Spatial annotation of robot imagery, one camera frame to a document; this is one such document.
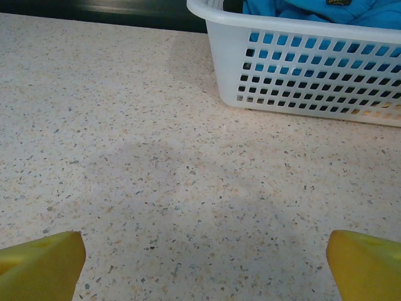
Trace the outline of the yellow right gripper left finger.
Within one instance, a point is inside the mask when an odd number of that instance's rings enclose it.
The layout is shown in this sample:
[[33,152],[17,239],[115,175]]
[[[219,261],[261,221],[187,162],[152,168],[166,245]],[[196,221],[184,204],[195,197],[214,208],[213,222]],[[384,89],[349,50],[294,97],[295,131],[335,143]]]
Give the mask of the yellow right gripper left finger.
[[86,259],[78,231],[0,250],[0,301],[72,301]]

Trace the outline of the blue t-shirt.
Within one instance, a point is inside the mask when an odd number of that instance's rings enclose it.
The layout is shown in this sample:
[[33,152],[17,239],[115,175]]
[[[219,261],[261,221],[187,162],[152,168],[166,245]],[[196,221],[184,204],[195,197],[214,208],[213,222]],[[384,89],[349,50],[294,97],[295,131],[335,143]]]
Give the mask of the blue t-shirt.
[[401,0],[243,0],[239,25],[235,86],[401,92]]

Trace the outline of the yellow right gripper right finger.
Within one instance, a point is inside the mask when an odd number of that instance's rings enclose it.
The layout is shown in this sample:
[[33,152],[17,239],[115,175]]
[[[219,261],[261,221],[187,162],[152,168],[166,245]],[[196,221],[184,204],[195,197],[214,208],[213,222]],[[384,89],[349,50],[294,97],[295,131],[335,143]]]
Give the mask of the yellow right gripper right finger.
[[401,301],[401,243],[335,230],[326,259],[342,301]]

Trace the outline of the orange cloth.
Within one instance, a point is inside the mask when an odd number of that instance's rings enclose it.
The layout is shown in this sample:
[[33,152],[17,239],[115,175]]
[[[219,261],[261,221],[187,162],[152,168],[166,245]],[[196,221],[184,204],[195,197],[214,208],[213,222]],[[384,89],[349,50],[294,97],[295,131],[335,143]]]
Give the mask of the orange cloth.
[[368,108],[353,109],[351,114],[376,119],[401,120],[401,104],[375,102]]

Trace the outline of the white plastic laundry basket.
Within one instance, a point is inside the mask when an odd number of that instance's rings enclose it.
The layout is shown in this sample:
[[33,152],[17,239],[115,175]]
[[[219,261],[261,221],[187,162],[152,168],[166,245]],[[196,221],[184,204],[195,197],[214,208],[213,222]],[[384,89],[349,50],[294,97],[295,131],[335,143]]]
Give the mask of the white plastic laundry basket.
[[[239,20],[242,14],[227,12],[223,9],[223,5],[224,0],[187,0],[188,10],[206,22],[212,59],[216,71],[217,86],[222,101],[232,107],[302,115],[298,114],[295,110],[268,110],[266,107],[240,103],[236,100],[237,86],[234,84],[234,65],[239,61],[238,46],[242,37]],[[344,116],[341,114],[317,112],[303,116],[401,127],[401,120],[376,119],[357,115]]]

